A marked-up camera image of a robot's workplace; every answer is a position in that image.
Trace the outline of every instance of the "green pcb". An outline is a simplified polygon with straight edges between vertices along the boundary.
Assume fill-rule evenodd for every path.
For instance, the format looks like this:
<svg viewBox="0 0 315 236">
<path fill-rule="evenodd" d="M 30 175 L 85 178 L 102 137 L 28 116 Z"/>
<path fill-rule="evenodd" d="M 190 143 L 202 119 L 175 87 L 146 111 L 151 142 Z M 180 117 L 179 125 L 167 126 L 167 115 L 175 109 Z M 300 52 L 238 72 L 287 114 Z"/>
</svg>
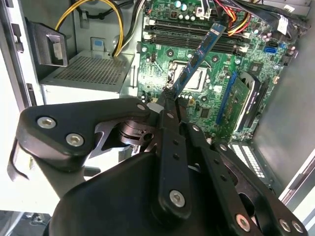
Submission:
<svg viewBox="0 0 315 236">
<path fill-rule="evenodd" d="M 176 8 L 174 4 L 175 1 L 171 0 L 152 0 L 150 15 L 145 16 L 150 20 L 211 26 L 211 20 L 207 19 L 196 18 L 193 22 L 179 19 L 180 14 L 190 17 L 196 14 L 200 1 L 181 1 L 181 4 L 187 5 L 185 11 Z M 264 52 L 266 40 L 253 33 L 254 29 L 259 32 L 270 32 L 268 25 L 252 17 L 251 24 L 246 30 L 247 42 L 242 44 L 242 47 L 246 49 L 244 55 L 210 52 L 180 95 L 188 100 L 187 113 L 190 121 L 201 127 L 207 137 L 226 141 L 251 139 L 259 118 L 268 104 L 270 94 L 283 69 L 280 60 L 287 51 L 287 45 L 279 44 L 275 53 Z M 181 34 L 182 37 L 187 37 L 187 33 Z M 164 37 L 168 37 L 169 40 L 172 40 L 171 35 L 172 32 L 164 32 Z M 200 38 L 201 36 L 192 35 L 191 38 L 193 37 Z M 172 86 L 176 76 L 179 75 L 193 52 L 194 49 L 186 46 L 170 47 L 143 40 L 140 53 L 138 97 L 146 103 L 156 102 L 163 89 Z M 217 124 L 216 120 L 232 74 L 236 72 L 240 75 L 243 71 L 255 75 L 261 84 L 267 81 L 268 86 L 252 126 L 235 130 L 244 103 L 249 97 L 249 88 L 239 78 L 236 78 L 231 90 L 228 91 L 220 123 Z"/>
<path fill-rule="evenodd" d="M 174 62 L 184 66 L 193 50 L 145 43 L 142 48 L 146 48 L 146 52 L 141 53 L 138 95 L 145 102 L 155 102 L 168 84 L 170 67 Z M 210 52 L 199 68 L 200 74 L 191 86 L 193 88 L 184 90 L 181 94 L 189 100 L 187 112 L 190 121 L 200 126 L 204 132 L 216 134 L 218 131 L 216 118 L 227 83 L 235 71 L 234 60 L 233 55 Z"/>
</svg>

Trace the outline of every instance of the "blue sata port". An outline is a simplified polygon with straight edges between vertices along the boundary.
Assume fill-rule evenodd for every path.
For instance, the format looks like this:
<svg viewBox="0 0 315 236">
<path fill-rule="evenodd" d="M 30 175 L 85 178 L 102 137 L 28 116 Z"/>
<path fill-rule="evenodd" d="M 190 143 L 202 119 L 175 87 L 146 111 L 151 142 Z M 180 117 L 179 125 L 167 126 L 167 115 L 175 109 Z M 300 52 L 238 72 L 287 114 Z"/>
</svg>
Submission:
<svg viewBox="0 0 315 236">
<path fill-rule="evenodd" d="M 274 54 L 274 53 L 277 53 L 277 51 L 278 51 L 278 49 L 275 48 L 275 47 L 266 46 L 264 48 L 264 53 L 272 53 L 272 54 Z"/>
</svg>

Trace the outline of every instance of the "black ram slot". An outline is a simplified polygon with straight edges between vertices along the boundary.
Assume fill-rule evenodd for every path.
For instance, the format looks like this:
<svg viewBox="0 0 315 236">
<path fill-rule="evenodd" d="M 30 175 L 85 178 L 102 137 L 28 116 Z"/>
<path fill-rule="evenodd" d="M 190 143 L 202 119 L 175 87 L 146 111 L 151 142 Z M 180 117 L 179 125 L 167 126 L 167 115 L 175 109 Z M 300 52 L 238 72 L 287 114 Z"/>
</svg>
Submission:
<svg viewBox="0 0 315 236">
<path fill-rule="evenodd" d="M 156 37 L 151 41 L 152 43 L 167 45 L 173 47 L 187 47 L 191 49 L 196 49 L 201 40 L 196 39 L 187 39 L 187 38 L 170 38 L 165 35 L 156 35 Z M 226 53 L 226 54 L 237 54 L 233 44 L 224 44 L 216 43 L 212 49 L 213 52 Z"/>
<path fill-rule="evenodd" d="M 189 45 L 190 43 L 196 44 L 197 47 L 198 45 L 201 43 L 201 39 L 196 39 L 196 38 L 183 38 L 183 37 L 175 37 L 175 36 L 169 36 L 169 35 L 163 35 L 163 34 L 157 34 L 156 38 L 158 39 L 164 39 L 165 41 L 173 41 L 173 40 L 177 40 L 177 41 L 181 41 L 183 42 L 183 45 L 185 45 L 185 47 L 189 47 L 192 45 Z M 226 41 L 218 41 L 216 43 L 215 46 L 222 46 L 222 47 L 227 47 L 227 48 L 234 48 L 234 46 L 237 46 L 237 44 L 235 43 L 229 43 Z"/>
<path fill-rule="evenodd" d="M 167 22 L 167 21 L 160 21 L 157 20 L 154 26 L 146 27 L 146 30 L 160 30 L 166 32 L 175 32 L 175 33 L 184 33 L 184 34 L 192 34 L 198 36 L 205 36 L 206 33 L 209 31 L 209 27 L 205 26 L 195 26 L 195 25 L 187 25 L 182 23 L 174 23 L 174 22 Z M 228 36 L 227 33 L 223 33 L 221 38 L 227 38 L 229 40 L 241 40 L 244 41 L 245 38 L 242 34 L 234 34 L 232 36 Z"/>
</svg>

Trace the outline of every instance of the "motherboard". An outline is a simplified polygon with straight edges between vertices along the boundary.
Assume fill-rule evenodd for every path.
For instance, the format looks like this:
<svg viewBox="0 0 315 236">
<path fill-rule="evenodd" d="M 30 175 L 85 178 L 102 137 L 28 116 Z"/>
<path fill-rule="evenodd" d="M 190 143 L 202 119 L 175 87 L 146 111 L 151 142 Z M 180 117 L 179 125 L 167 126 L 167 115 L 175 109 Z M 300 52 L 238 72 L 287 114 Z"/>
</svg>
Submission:
<svg viewBox="0 0 315 236">
<path fill-rule="evenodd" d="M 216 20 L 215 9 L 204 14 L 201 4 L 151 0 L 145 6 L 138 77 L 143 102 L 156 102 L 172 87 Z M 223 34 L 179 95 L 206 138 L 252 138 L 281 71 L 297 54 L 293 42 L 276 42 L 272 34 L 257 17 L 243 32 Z"/>
</svg>

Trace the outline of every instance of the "silver bolt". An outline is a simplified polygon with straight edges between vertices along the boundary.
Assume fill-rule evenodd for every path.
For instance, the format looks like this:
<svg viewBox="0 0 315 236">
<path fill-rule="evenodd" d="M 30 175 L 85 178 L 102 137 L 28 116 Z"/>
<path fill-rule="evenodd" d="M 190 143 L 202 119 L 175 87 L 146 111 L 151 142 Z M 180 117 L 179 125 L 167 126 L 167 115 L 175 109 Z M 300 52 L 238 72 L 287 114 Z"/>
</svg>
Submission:
<svg viewBox="0 0 315 236">
<path fill-rule="evenodd" d="M 221 148 L 223 151 L 226 151 L 226 146 L 224 146 L 223 144 L 220 144 L 220 148 Z"/>
<path fill-rule="evenodd" d="M 185 198 L 181 192 L 177 190 L 172 190 L 169 193 L 169 198 L 171 199 L 172 203 L 177 207 L 183 207 L 185 205 Z"/>
<path fill-rule="evenodd" d="M 236 215 L 236 222 L 237 224 L 246 232 L 249 232 L 251 230 L 251 226 L 248 222 L 248 220 L 241 214 Z"/>
<path fill-rule="evenodd" d="M 166 113 L 168 117 L 174 118 L 174 116 L 171 113 Z"/>
<path fill-rule="evenodd" d="M 83 137 L 81 135 L 75 134 L 75 133 L 68 134 L 66 136 L 65 140 L 67 141 L 67 143 L 69 145 L 74 146 L 74 147 L 79 147 L 79 146 L 83 145 L 83 143 L 84 143 Z"/>
<path fill-rule="evenodd" d="M 44 129 L 52 129 L 56 126 L 56 122 L 54 119 L 50 117 L 41 117 L 37 120 L 37 124 L 39 127 Z"/>
<path fill-rule="evenodd" d="M 142 106 L 141 104 L 138 104 L 138 105 L 137 105 L 137 107 L 138 107 L 139 109 L 141 109 L 142 111 L 144 111 L 144 110 L 145 110 L 145 107 L 144 107 L 144 106 Z"/>
<path fill-rule="evenodd" d="M 195 125 L 195 124 L 192 126 L 192 128 L 193 128 L 195 131 L 199 131 L 199 130 L 200 130 L 199 127 L 198 127 L 197 125 Z"/>
<path fill-rule="evenodd" d="M 292 221 L 292 225 L 294 226 L 297 232 L 303 233 L 302 227 L 296 221 Z"/>
<path fill-rule="evenodd" d="M 287 232 L 291 232 L 290 226 L 288 225 L 288 223 L 282 219 L 279 220 L 280 225 L 282 226 L 282 228 L 287 231 Z"/>
</svg>

